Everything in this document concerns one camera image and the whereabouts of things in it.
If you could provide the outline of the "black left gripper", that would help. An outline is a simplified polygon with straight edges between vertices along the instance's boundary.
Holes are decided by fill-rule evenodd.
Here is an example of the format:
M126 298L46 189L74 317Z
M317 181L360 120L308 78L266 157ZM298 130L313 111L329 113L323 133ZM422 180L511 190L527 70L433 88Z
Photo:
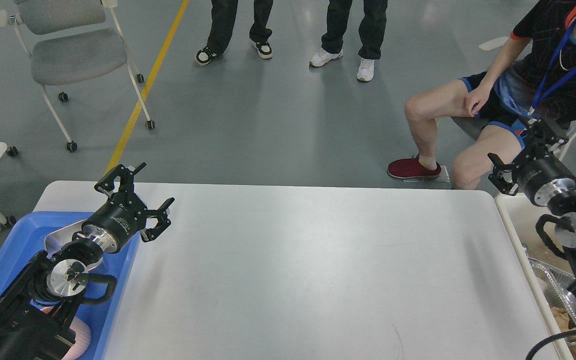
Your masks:
M110 232L116 239L118 253L140 233L141 241L156 240L172 224L169 208L175 201L167 198L157 209L147 209L135 192L134 178L144 167L142 162L136 167L118 164L110 169L95 185L94 189L107 197L107 202L86 221Z

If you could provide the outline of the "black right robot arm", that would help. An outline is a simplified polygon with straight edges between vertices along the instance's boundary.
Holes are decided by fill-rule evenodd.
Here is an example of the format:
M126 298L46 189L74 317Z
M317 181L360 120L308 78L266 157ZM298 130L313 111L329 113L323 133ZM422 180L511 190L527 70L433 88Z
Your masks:
M519 118L524 149L510 162L496 153L487 155L493 164L490 182L503 198L525 196L534 207L546 210L535 223L542 244L571 269L567 282L560 284L544 267L551 286L560 297L570 321L576 322L576 176L562 163L561 157L572 139L550 120ZM532 360L545 346L576 338L576 328L555 333L533 346L526 358Z

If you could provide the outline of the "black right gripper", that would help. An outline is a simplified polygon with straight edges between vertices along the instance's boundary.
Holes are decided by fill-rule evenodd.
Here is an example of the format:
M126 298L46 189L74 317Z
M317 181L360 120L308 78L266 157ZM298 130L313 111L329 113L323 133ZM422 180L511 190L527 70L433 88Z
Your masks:
M520 121L525 126L523 150L509 164L488 153L493 168L487 178L503 195L521 193L536 207L548 207L555 197L576 191L576 176L558 159L569 136L554 120Z

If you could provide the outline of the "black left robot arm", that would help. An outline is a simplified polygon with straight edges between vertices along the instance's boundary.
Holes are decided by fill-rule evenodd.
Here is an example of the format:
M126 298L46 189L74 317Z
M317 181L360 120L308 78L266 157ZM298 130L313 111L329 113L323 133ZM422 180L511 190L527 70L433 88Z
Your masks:
M106 196L87 218L52 231L0 294L0 360L64 360L84 340L74 320L81 306L109 301L122 282L101 273L108 255L170 227L174 198L149 209L135 191L136 167L119 164L94 189Z

